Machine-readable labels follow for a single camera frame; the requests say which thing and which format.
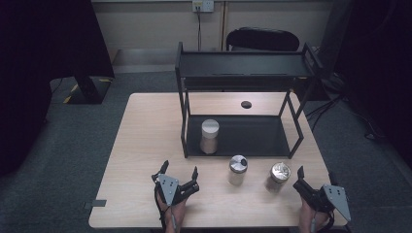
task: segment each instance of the wooden table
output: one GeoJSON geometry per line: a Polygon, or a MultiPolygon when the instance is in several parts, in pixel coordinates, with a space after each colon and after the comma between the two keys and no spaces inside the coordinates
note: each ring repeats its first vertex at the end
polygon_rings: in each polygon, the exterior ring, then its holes
{"type": "MultiPolygon", "coordinates": [[[[196,114],[273,114],[284,96],[285,93],[197,92],[190,94],[190,108],[196,114]],[[253,107],[243,109],[240,103],[244,100],[252,102],[253,107]]],[[[292,101],[297,105],[294,94],[292,101]]],[[[288,138],[294,140],[297,134],[289,111],[283,114],[282,121],[288,138]]],[[[292,159],[247,157],[249,167],[244,181],[234,186],[228,182],[230,157],[184,158],[178,93],[132,94],[96,197],[107,203],[93,208],[89,224],[94,228],[161,227],[151,175],[169,160],[166,175],[180,183],[188,182],[194,166],[198,168],[200,191],[187,202],[183,227],[297,226],[301,202],[292,187],[297,169],[304,166],[305,180],[314,188],[330,183],[304,115],[299,123],[304,140],[292,159]],[[269,171],[277,162],[285,162],[292,170],[282,185],[269,179],[269,171]]],[[[335,225],[346,224],[339,213],[335,214],[335,225]]]]}

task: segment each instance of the wall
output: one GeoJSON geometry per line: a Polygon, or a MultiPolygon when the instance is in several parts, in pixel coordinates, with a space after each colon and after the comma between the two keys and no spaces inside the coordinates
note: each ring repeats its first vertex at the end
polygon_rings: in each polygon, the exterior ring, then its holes
{"type": "MultiPolygon", "coordinates": [[[[230,30],[256,26],[289,30],[301,42],[321,44],[331,1],[216,2],[215,11],[201,14],[201,47],[220,50],[230,30]]],[[[94,2],[108,48],[197,50],[198,18],[186,2],[94,2]]]]}

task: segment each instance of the black shelf frame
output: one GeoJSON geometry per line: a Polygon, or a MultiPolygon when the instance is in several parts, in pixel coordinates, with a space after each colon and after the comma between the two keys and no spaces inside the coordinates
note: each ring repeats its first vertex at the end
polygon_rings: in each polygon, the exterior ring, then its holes
{"type": "Polygon", "coordinates": [[[308,44],[302,51],[184,51],[179,43],[176,79],[182,109],[181,140],[185,158],[206,155],[200,150],[201,123],[212,118],[220,124],[218,151],[208,156],[286,156],[292,158],[303,133],[298,118],[323,66],[308,44]],[[309,87],[297,111],[291,89],[299,79],[309,87]],[[192,91],[286,92],[279,113],[273,115],[194,115],[190,112],[192,91]],[[290,149],[281,119],[286,105],[298,135],[290,149]]]}

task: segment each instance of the jar lid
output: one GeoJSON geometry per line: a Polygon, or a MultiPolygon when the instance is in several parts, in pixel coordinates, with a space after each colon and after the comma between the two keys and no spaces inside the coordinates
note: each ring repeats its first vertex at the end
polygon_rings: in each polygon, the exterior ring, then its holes
{"type": "Polygon", "coordinates": [[[283,162],[276,163],[273,165],[270,175],[272,176],[272,179],[275,180],[277,183],[283,183],[288,180],[288,178],[291,176],[291,168],[288,167],[283,162]]]}
{"type": "Polygon", "coordinates": [[[243,155],[234,155],[230,159],[229,166],[234,173],[244,173],[248,169],[248,160],[243,155]]]}
{"type": "Polygon", "coordinates": [[[214,119],[206,119],[202,123],[202,136],[208,139],[213,139],[218,136],[219,124],[214,119]]]}

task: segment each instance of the black chair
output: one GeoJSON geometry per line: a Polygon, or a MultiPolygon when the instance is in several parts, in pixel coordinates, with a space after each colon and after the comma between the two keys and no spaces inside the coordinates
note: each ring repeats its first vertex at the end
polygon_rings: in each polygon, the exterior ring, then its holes
{"type": "Polygon", "coordinates": [[[291,32],[258,27],[241,27],[226,37],[226,50],[296,51],[299,39],[291,32]]]}

